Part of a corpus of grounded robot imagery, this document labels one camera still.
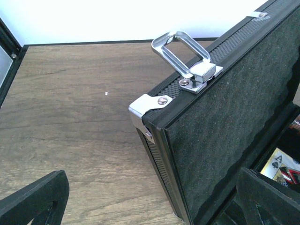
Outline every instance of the playing card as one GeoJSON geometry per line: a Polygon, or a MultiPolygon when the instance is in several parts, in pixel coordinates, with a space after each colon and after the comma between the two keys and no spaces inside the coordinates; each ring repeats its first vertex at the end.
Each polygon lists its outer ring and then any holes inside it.
{"type": "Polygon", "coordinates": [[[262,169],[261,174],[277,181],[278,183],[288,186],[291,184],[289,179],[293,177],[297,171],[300,171],[300,163],[279,148],[276,148],[262,169]]]}

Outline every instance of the black case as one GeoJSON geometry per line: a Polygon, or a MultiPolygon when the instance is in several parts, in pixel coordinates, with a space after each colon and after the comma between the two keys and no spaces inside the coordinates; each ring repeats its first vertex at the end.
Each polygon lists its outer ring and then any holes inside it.
{"type": "Polygon", "coordinates": [[[300,81],[299,6],[300,0],[269,0],[256,10],[267,16],[246,17],[207,47],[223,72],[200,93],[182,90],[178,72],[148,93],[173,99],[142,117],[154,143],[137,132],[187,225],[213,224],[234,208],[240,168],[262,168],[299,115],[293,103],[300,81]]]}

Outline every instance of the black foam padding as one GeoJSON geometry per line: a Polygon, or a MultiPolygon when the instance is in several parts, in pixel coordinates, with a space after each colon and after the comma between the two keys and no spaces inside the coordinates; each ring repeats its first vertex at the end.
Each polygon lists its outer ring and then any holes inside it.
{"type": "Polygon", "coordinates": [[[297,9],[168,128],[192,219],[290,95],[299,21],[297,9]]]}

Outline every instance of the wooden table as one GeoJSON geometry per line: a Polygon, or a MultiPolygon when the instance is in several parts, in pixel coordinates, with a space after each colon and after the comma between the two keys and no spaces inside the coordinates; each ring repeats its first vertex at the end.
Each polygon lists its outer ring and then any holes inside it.
{"type": "Polygon", "coordinates": [[[0,198],[65,170],[63,224],[181,225],[128,113],[172,72],[150,43],[29,47],[0,110],[0,198]]]}

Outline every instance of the chrome handle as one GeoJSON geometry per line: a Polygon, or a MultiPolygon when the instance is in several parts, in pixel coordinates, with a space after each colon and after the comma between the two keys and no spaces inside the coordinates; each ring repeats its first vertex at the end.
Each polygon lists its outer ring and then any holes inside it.
{"type": "Polygon", "coordinates": [[[176,71],[178,71],[184,78],[189,79],[193,77],[193,74],[180,59],[177,58],[169,49],[165,46],[171,43],[173,40],[178,39],[185,44],[190,50],[202,58],[203,62],[210,63],[210,54],[203,48],[198,42],[196,42],[187,33],[182,31],[168,32],[156,39],[151,43],[152,50],[159,55],[163,60],[170,64],[176,71]]]}

